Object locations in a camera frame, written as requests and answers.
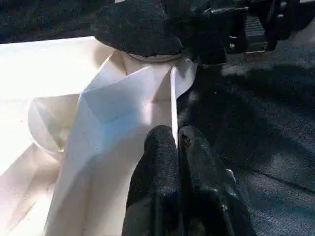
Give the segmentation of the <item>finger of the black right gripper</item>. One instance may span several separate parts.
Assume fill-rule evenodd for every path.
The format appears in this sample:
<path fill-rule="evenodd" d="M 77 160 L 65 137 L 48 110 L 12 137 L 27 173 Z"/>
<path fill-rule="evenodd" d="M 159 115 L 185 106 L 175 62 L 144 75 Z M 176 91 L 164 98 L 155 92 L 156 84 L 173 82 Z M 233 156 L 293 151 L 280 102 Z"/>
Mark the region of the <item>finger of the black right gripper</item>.
<path fill-rule="evenodd" d="M 183 51 L 170 30 L 161 0 L 125 0 L 104 6 L 95 16 L 94 36 L 105 45 L 138 56 L 179 55 Z"/>

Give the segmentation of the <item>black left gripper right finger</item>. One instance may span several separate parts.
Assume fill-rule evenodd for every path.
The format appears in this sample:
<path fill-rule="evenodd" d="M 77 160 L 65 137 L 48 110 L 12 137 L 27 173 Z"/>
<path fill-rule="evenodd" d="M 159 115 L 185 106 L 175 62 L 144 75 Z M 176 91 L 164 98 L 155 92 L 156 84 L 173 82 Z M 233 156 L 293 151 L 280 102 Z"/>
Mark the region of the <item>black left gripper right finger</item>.
<path fill-rule="evenodd" d="M 183 210 L 189 236 L 254 236 L 234 175 L 194 126 L 178 133 Z"/>

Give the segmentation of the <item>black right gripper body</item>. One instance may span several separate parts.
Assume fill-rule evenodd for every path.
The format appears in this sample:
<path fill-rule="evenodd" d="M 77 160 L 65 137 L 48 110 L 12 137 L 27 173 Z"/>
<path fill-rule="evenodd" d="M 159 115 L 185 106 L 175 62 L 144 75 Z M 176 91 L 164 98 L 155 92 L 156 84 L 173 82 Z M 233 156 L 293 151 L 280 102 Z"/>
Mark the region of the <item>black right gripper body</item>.
<path fill-rule="evenodd" d="M 307 24 L 305 0 L 199 0 L 182 17 L 181 41 L 198 64 L 260 54 Z"/>

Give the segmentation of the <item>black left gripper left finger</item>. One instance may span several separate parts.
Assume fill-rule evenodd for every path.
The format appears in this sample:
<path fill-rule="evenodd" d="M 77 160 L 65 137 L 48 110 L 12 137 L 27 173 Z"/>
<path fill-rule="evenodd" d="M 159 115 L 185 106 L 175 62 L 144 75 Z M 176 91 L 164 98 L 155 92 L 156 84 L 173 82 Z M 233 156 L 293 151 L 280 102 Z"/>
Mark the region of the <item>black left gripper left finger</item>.
<path fill-rule="evenodd" d="M 169 126 L 156 126 L 145 139 L 129 185 L 122 234 L 183 234 L 179 157 Z"/>

